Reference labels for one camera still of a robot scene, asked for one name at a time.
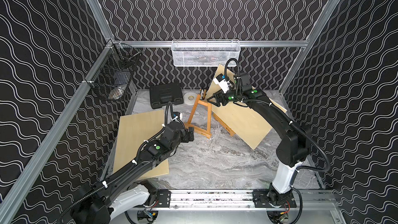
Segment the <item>wooden easel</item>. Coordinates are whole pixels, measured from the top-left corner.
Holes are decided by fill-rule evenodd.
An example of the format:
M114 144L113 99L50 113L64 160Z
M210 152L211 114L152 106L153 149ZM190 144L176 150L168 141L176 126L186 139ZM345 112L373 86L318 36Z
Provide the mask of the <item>wooden easel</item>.
M218 121L229 133L230 136L234 136L236 133L224 122L218 117L215 113L212 114L214 119Z
M211 114L211 104L202 100L201 96L197 94L189 118L184 125L186 128L193 128L195 133L210 139L212 136Z

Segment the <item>plywood board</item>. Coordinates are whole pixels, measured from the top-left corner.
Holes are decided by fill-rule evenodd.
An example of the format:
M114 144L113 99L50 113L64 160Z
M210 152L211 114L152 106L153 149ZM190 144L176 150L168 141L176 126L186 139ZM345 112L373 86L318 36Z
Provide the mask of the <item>plywood board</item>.
M138 148L159 132L164 124L164 110L125 115L120 118L113 173L136 157Z
M216 92L223 90L216 84L216 77L220 74L224 75L224 66L218 65L213 77L213 81L207 91L206 99L212 97ZM232 89L232 96L236 95L235 76L232 71L227 69L227 76L235 85ZM280 108L284 113L286 109L281 104L276 103L273 96L266 93L273 104ZM228 102L226 106L212 106L212 112L219 117L232 131L234 131L251 149L256 149L266 135L273 129L272 126L256 111L248 107L240 107L233 102Z

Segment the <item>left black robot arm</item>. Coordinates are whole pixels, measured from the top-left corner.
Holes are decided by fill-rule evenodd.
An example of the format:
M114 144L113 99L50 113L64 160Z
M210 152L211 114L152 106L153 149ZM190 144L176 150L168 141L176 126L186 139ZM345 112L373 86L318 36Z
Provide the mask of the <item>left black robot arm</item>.
M77 224L108 224L119 215L115 206L119 196L127 203L131 191L127 188L142 175L156 168L174 155L180 143L194 141L194 129L186 128L180 114L173 111L172 102L165 109L162 129L151 138L143 141L136 156L110 177L90 186L82 185L75 194L74 202L66 207L57 219L64 222L64 216L70 214Z

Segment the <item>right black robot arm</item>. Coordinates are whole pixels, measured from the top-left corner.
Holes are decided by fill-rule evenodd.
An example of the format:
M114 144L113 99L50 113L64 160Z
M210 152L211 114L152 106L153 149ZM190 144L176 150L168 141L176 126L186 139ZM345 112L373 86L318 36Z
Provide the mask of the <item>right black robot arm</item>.
M270 130L279 135L278 169L266 199L272 205L280 205L292 198L293 184L300 170L327 172L331 168L330 160L313 140L309 128L293 121L264 91L252 86L247 74L229 71L231 62L237 60L218 65L206 100L214 106L212 111L224 127L252 149L257 148Z

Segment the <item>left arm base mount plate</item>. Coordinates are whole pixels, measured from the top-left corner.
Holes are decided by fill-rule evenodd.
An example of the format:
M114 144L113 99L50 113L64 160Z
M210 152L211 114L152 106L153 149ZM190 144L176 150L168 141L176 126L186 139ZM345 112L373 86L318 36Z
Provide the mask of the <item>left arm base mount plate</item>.
M167 189L159 189L149 193L145 205L150 207L170 207L172 193Z

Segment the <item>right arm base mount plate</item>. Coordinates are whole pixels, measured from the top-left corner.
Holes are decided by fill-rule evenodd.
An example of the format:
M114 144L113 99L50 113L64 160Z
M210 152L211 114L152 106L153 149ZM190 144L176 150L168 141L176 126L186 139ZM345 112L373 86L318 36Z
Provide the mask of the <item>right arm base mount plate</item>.
M276 190L254 190L252 200L255 208L296 208L297 203L291 189L280 194Z

